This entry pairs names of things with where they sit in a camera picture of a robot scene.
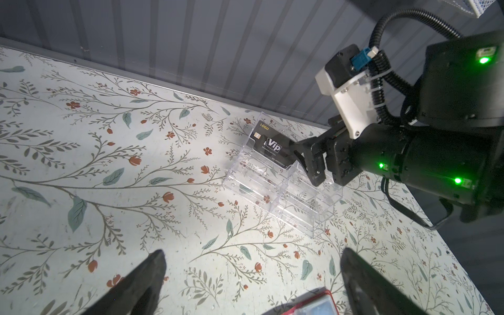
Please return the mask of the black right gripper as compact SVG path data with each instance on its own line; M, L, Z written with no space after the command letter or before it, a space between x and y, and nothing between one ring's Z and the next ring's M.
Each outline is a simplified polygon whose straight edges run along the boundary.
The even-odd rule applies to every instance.
M352 140L340 116L329 123L340 134L328 140L327 168L343 184L367 171L455 205L492 204L488 139L430 127L371 124ZM289 149L311 184L320 186L326 179L323 139L292 142Z

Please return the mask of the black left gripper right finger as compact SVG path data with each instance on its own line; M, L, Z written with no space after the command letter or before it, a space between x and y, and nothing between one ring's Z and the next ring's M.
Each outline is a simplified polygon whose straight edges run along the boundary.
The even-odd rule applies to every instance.
M352 249L343 250L340 268L353 314L425 314Z

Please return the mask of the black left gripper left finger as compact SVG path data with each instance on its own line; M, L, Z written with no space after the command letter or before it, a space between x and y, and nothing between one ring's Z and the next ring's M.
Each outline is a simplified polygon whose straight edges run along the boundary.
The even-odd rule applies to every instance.
M158 249L124 280L89 307L85 314L153 314L160 299L167 264Z

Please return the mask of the red leather card holder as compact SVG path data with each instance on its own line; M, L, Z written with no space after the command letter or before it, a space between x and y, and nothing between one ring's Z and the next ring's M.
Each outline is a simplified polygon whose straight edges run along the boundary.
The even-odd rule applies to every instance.
M339 315L332 293L329 290L296 304L283 315Z

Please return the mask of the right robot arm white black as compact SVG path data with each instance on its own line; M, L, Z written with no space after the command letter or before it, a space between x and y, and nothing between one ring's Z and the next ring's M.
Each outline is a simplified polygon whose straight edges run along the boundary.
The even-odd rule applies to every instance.
M370 83L377 47L350 45L316 75L339 115L320 136L291 143L291 157L319 186L345 186L363 171L438 196L472 223L503 212L503 32L430 45L398 124L377 114Z

